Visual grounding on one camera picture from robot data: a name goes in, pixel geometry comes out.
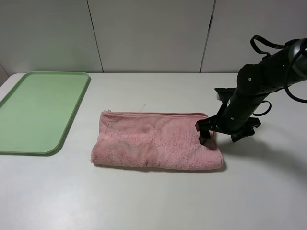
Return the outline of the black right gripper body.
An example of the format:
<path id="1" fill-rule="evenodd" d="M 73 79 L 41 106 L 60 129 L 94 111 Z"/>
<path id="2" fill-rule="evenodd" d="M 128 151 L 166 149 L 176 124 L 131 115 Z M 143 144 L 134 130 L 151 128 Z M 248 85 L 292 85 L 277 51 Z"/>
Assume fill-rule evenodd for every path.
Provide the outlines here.
<path id="1" fill-rule="evenodd" d="M 246 128 L 258 128 L 261 125 L 259 114 L 252 114 L 247 119 L 239 119 L 233 115 L 225 116 L 222 113 L 196 122 L 196 130 L 209 130 L 216 133 L 232 135 Z"/>

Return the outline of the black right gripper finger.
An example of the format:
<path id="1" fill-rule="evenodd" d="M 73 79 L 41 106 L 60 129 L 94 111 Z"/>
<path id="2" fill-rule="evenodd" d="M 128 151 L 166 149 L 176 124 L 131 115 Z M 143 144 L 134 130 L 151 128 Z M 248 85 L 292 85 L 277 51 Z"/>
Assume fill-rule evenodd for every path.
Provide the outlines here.
<path id="1" fill-rule="evenodd" d="M 233 143 L 238 142 L 239 140 L 253 136 L 255 134 L 255 131 L 253 128 L 246 128 L 238 133 L 232 134 L 231 135 L 231 140 Z"/>
<path id="2" fill-rule="evenodd" d="M 211 134 L 209 130 L 199 131 L 199 142 L 201 145 L 207 145 L 211 141 Z"/>

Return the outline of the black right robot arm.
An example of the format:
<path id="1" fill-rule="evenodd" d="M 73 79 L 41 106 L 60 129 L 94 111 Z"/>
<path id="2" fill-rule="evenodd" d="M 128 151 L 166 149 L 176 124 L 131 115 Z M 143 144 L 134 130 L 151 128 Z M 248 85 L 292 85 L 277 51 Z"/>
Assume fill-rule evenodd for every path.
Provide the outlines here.
<path id="1" fill-rule="evenodd" d="M 237 75 L 236 88 L 217 88 L 222 105 L 218 113 L 196 122 L 200 144 L 206 145 L 211 132 L 230 135 L 233 142 L 254 135 L 261 123 L 255 110 L 266 97 L 279 90 L 285 90 L 293 100 L 306 103 L 294 96 L 289 87 L 307 79 L 307 40 L 293 39 L 284 45 L 271 43 L 255 35 L 250 44 L 258 54 L 263 54 L 258 64 L 244 65 Z"/>

